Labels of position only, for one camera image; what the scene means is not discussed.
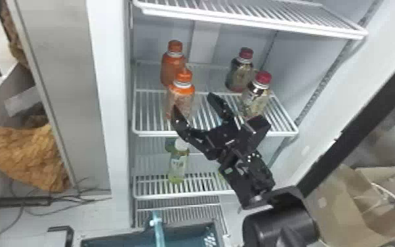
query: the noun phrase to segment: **bottle label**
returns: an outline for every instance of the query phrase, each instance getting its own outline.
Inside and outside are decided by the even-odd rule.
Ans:
[[[172,154],[170,159],[170,175],[175,177],[184,177],[187,160],[188,157],[185,155],[181,156]]]

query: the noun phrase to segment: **refrigerator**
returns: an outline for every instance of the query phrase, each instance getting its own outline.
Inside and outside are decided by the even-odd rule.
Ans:
[[[251,213],[240,210],[218,164],[194,148],[183,184],[167,181],[165,142],[177,134],[163,115],[159,71],[170,40],[183,43],[194,75],[190,123],[205,130],[220,123],[205,95],[221,95],[236,109],[240,94],[224,80],[239,49],[254,50],[253,64],[272,74],[273,92],[264,111],[271,129],[258,150],[276,189],[299,185],[305,195],[341,162],[324,159],[354,137],[346,130],[395,74],[395,1],[10,0],[8,6],[72,185],[88,177],[110,188],[122,229],[143,227],[156,209],[167,223],[217,219],[227,241],[239,246],[241,221]],[[395,100],[385,105],[395,107]]]

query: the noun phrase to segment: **white wire rack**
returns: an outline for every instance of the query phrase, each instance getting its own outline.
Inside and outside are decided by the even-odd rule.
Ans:
[[[188,64],[188,67],[193,71],[193,83],[197,91],[190,123],[195,128],[210,130],[220,125],[221,121],[206,101],[207,92],[220,95],[235,111],[239,110],[240,94],[227,93],[223,87],[227,67],[202,64]],[[140,136],[176,137],[177,133],[170,121],[165,119],[166,92],[159,82],[159,63],[140,61],[136,63],[135,70],[133,131]],[[270,96],[263,115],[271,125],[266,136],[292,137],[299,132],[274,94]],[[240,116],[236,117],[236,121],[238,127],[244,123]]]
[[[296,0],[133,0],[144,14],[362,39],[367,31],[322,4]]]
[[[168,180],[168,154],[136,156],[133,169],[133,197],[137,200],[234,194],[219,175],[216,162],[204,155],[190,155],[184,182],[175,185]]]
[[[217,196],[140,200],[135,202],[135,208],[135,226],[139,228],[144,227],[150,211],[157,210],[166,224],[193,219],[216,219],[222,225],[224,234],[228,233]]]

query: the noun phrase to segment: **black cable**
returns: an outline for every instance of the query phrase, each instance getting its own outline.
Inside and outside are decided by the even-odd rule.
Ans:
[[[81,179],[80,181],[78,181],[76,183],[76,185],[79,185],[81,182],[83,182],[84,180],[88,179],[88,177],[85,177],[83,179]],[[9,192],[12,194],[13,197],[17,197],[16,193],[14,192],[14,180],[11,179],[11,181],[9,182]],[[95,202],[101,202],[101,201],[105,201],[105,200],[110,200],[112,198],[104,198],[104,199],[84,199],[82,198],[83,193],[86,192],[92,192],[92,191],[110,191],[110,189],[99,189],[96,187],[93,188],[81,188],[79,187],[81,190],[79,190],[79,192],[75,195],[65,195],[65,196],[57,196],[57,197],[53,197],[51,202],[73,202],[76,203],[75,205],[71,205],[71,206],[66,206],[64,208],[61,208],[59,210],[54,210],[51,212],[46,212],[46,213],[34,213],[31,210],[25,208],[24,206],[24,202],[22,203],[21,207],[20,207],[20,211],[18,212],[17,217],[15,218],[15,220],[8,225],[7,227],[3,228],[2,230],[0,230],[0,235],[2,235],[3,233],[5,233],[6,231],[8,231],[9,229],[11,229],[15,224],[17,224],[17,222],[20,220],[20,218],[22,217],[23,213],[26,212],[29,215],[32,216],[47,216],[47,215],[52,215],[55,213],[59,213],[71,208],[76,208],[82,205],[86,205],[86,204],[92,204]],[[32,196],[33,193],[35,193],[36,191],[38,191],[38,188],[35,188],[33,190],[31,190],[30,192],[28,192],[25,196]],[[61,194],[61,193],[49,193],[49,196],[52,196],[52,194]]]

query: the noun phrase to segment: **orange bottle cap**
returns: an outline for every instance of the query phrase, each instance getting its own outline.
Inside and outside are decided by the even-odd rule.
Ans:
[[[183,68],[175,76],[175,79],[180,82],[190,82],[192,81],[192,78],[193,78],[193,73],[187,68]]]
[[[169,42],[169,51],[172,53],[181,53],[182,52],[182,42],[179,40],[170,40]]]

